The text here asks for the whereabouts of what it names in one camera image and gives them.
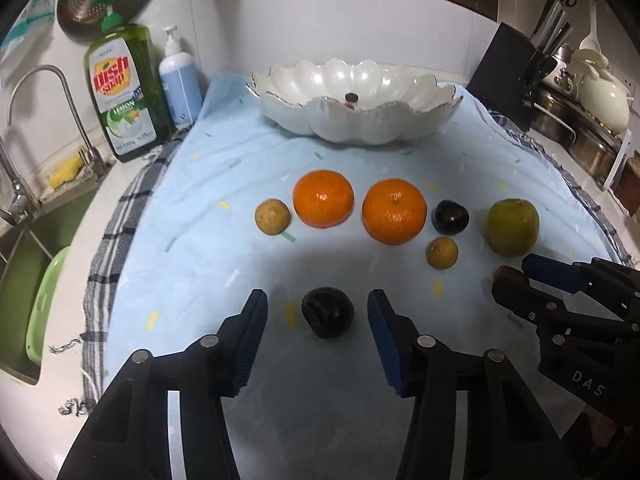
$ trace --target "yellow sponge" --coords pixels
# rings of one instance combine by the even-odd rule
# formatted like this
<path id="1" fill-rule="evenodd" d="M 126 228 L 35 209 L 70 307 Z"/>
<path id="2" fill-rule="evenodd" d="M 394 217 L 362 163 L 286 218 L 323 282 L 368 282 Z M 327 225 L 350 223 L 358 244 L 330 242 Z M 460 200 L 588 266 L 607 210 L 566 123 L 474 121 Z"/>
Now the yellow sponge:
<path id="1" fill-rule="evenodd" d="M 57 189 L 66 182 L 71 182 L 78 176 L 84 163 L 79 153 L 60 164 L 56 171 L 49 177 L 49 185 L 52 189 Z"/>

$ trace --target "orange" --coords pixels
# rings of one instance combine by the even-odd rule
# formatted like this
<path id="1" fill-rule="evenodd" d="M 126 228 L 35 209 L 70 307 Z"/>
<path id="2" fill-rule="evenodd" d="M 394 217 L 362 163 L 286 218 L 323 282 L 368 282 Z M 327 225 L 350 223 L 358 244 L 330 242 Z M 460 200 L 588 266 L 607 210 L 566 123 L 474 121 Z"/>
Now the orange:
<path id="1" fill-rule="evenodd" d="M 427 203 L 417 189 L 401 178 L 371 186 L 362 203 L 362 222 L 383 244 L 399 245 L 415 238 L 427 220 Z"/>
<path id="2" fill-rule="evenodd" d="M 311 227 L 333 227 L 353 211 L 353 189 L 340 173 L 312 171 L 293 188 L 293 209 Z"/>

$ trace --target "black knife block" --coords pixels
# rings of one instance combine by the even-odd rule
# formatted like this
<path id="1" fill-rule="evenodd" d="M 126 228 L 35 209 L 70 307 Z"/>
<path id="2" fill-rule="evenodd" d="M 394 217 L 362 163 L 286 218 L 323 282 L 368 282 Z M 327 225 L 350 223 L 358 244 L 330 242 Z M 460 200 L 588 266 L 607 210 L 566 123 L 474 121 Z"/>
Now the black knife block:
<path id="1" fill-rule="evenodd" d="M 529 38 L 501 23 L 466 89 L 486 108 L 510 118 L 527 132 L 541 57 Z"/>

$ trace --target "black and white plaid cloth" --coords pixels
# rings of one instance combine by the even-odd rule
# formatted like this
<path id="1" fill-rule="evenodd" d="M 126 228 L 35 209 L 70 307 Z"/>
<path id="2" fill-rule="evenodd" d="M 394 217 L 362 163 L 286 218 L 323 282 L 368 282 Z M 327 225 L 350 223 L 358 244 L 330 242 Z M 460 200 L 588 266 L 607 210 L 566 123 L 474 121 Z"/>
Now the black and white plaid cloth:
<path id="1" fill-rule="evenodd" d="M 523 133 L 508 118 L 491 112 L 494 120 L 505 129 L 513 139 L 522 146 L 533 150 L 553 165 L 562 175 L 572 195 L 590 213 L 597 222 L 609 243 L 616 251 L 620 261 L 633 267 L 632 257 L 626 252 L 615 228 L 607 220 L 599 205 L 582 189 L 571 174 L 560 166 L 544 147 Z M 50 352 L 60 353 L 76 344 L 82 343 L 82 375 L 84 399 L 69 399 L 59 408 L 62 415 L 85 415 L 91 412 L 103 393 L 104 387 L 104 352 L 111 309 L 116 293 L 118 280 L 124 261 L 129 253 L 138 222 L 142 217 L 146 202 L 161 181 L 166 168 L 173 158 L 176 149 L 187 132 L 180 132 L 162 151 L 151 159 L 135 177 L 124 192 L 116 210 L 107 225 L 98 251 L 91 264 L 87 288 L 84 294 L 84 314 L 86 331 L 60 348 L 49 348 Z"/>
<path id="2" fill-rule="evenodd" d="M 69 399 L 58 409 L 61 415 L 88 414 L 102 396 L 104 351 L 120 273 L 146 202 L 162 180 L 187 132 L 179 132 L 159 152 L 152 155 L 149 163 L 140 170 L 118 200 L 91 262 L 84 292 L 85 332 L 63 347 L 49 348 L 50 352 L 58 354 L 76 344 L 82 344 L 84 399 Z"/>

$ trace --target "silver bolt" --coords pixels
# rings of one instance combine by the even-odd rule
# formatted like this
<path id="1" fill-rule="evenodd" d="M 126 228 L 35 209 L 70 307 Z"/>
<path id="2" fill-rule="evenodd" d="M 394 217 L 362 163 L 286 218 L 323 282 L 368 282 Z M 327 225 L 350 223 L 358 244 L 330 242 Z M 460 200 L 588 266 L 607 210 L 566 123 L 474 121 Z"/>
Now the silver bolt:
<path id="1" fill-rule="evenodd" d="M 491 350 L 486 353 L 486 356 L 494 363 L 501 363 L 504 361 L 504 352 L 495 348 L 491 348 Z"/>
<path id="2" fill-rule="evenodd" d="M 420 345 L 423 348 L 433 348 L 434 346 L 436 346 L 436 340 L 430 335 L 421 335 L 417 339 L 417 342 L 418 342 L 418 345 Z"/>
<path id="3" fill-rule="evenodd" d="M 213 348 L 219 342 L 220 339 L 218 339 L 218 336 L 206 335 L 200 340 L 200 346 L 203 346 L 204 348 Z"/>
<path id="4" fill-rule="evenodd" d="M 131 360 L 138 365 L 145 362 L 147 359 L 149 359 L 149 352 L 146 350 L 136 350 L 131 356 Z"/>

